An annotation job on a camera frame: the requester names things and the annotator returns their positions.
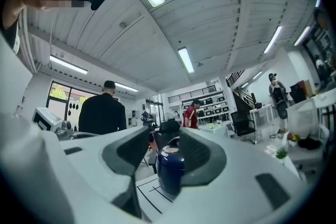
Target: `red shirt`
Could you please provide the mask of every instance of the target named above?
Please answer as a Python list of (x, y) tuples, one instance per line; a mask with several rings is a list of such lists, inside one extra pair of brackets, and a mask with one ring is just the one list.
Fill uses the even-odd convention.
[(182, 127), (185, 126), (185, 117), (188, 117), (189, 120), (191, 120), (191, 125), (190, 128), (197, 129), (197, 113), (196, 109), (194, 109), (192, 106), (188, 108), (188, 110), (184, 113), (183, 117), (183, 125)]

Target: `ceiling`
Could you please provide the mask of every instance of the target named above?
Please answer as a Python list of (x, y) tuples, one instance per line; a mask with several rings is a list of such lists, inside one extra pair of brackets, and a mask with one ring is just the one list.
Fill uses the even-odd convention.
[[(89, 7), (28, 10), (27, 20), (36, 61), (66, 76), (80, 76), (50, 66), (50, 53), (63, 56), (88, 69), (85, 80), (91, 83), (114, 79), (145, 94), (225, 76), (272, 59), (280, 46), (299, 37), (315, 2), (165, 0), (153, 8), (147, 0), (106, 0), (95, 12)], [(279, 25), (282, 32), (264, 55)], [(188, 49), (192, 74), (179, 58), (181, 47)]]

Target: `blue rice cooker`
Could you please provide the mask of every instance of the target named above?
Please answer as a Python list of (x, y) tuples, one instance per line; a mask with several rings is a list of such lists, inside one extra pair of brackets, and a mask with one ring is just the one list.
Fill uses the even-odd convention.
[(181, 189), (181, 178), (184, 175), (180, 137), (171, 139), (157, 156), (156, 170), (160, 187), (170, 195), (178, 195)]

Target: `tree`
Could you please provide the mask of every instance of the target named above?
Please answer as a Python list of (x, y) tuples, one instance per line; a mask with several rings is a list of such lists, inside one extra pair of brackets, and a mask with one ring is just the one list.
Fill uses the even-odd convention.
[(81, 96), (81, 97), (79, 98), (79, 102), (81, 102), (81, 103), (83, 104), (84, 101), (85, 101), (86, 99), (88, 99), (87, 96)]
[(64, 90), (62, 90), (61, 85), (54, 84), (53, 90), (50, 93), (50, 96), (56, 97), (58, 99), (67, 100), (67, 96)]

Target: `potted plant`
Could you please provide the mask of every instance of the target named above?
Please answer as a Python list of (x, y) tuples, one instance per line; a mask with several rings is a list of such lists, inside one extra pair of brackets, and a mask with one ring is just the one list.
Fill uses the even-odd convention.
[(285, 158), (287, 157), (287, 151), (284, 148), (278, 149), (276, 157), (280, 160), (281, 163), (284, 163)]
[(297, 146), (298, 141), (300, 140), (300, 137), (298, 134), (291, 134), (289, 133), (287, 135), (287, 140), (288, 140), (288, 144), (291, 146)]

